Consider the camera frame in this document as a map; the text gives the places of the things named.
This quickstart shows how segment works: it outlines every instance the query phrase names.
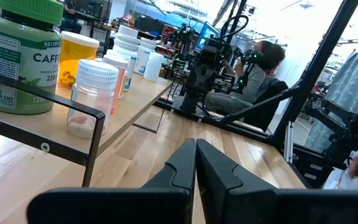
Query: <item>black chair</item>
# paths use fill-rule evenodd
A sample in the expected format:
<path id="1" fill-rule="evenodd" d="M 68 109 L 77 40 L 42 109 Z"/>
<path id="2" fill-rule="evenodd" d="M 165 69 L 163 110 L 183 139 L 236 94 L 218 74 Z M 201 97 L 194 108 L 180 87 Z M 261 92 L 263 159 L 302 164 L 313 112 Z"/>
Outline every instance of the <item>black chair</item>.
<path id="1" fill-rule="evenodd" d="M 254 103 L 260 103 L 264 100 L 267 100 L 277 94 L 280 94 L 282 91 L 288 89 L 288 86 L 285 82 L 280 80 L 273 80 L 269 83 L 267 91 L 262 94 Z M 266 131 L 270 122 L 274 117 L 274 114 L 280 104 L 279 101 L 270 102 L 262 105 L 261 107 L 251 110 L 250 113 L 244 117 L 244 123 L 255 126 L 257 128 Z"/>

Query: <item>green supplement bottle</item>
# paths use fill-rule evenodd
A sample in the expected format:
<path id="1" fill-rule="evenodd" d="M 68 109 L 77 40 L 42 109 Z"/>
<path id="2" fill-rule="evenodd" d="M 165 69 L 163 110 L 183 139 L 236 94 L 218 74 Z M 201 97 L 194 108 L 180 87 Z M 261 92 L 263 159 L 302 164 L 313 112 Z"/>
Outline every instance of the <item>green supplement bottle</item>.
<path id="1" fill-rule="evenodd" d="M 63 5 L 56 0 L 0 0 L 0 75 L 55 93 Z M 53 103 L 0 83 L 0 111 L 39 114 Z"/>

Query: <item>black headrest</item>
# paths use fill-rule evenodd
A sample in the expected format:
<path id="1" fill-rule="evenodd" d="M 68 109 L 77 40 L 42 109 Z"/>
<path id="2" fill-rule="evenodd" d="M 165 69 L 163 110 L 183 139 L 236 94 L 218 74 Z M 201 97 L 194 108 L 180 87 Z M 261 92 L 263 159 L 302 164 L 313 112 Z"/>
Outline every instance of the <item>black headrest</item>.
<path id="1" fill-rule="evenodd" d="M 288 89 L 288 86 L 285 82 L 280 81 L 276 78 L 274 78 L 272 81 L 268 83 L 268 88 L 264 94 L 262 94 L 255 103 L 260 103 L 264 100 L 269 99 L 270 97 L 273 97 L 282 91 Z"/>

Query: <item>gray shirt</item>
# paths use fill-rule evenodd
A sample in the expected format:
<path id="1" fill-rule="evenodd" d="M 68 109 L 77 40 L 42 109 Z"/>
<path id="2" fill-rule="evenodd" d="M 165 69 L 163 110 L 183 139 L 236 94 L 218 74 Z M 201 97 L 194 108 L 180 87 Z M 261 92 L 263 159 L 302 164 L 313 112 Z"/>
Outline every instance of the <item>gray shirt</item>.
<path id="1" fill-rule="evenodd" d="M 249 73 L 248 83 L 247 86 L 244 87 L 242 95 L 238 93 L 230 93 L 230 96 L 233 96 L 238 100 L 253 103 L 266 91 L 270 81 L 271 78 L 266 77 L 265 71 L 263 71 L 258 65 L 255 65 Z"/>

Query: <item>person's hair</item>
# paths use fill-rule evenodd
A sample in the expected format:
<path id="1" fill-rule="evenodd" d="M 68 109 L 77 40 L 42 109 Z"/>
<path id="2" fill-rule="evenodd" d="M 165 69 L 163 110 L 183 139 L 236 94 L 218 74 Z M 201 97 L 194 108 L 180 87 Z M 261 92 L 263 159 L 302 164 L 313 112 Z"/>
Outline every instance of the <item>person's hair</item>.
<path id="1" fill-rule="evenodd" d="M 273 44 L 269 41 L 262 40 L 263 59 L 258 63 L 263 70 L 271 70 L 277 67 L 285 59 L 285 51 L 278 44 Z"/>

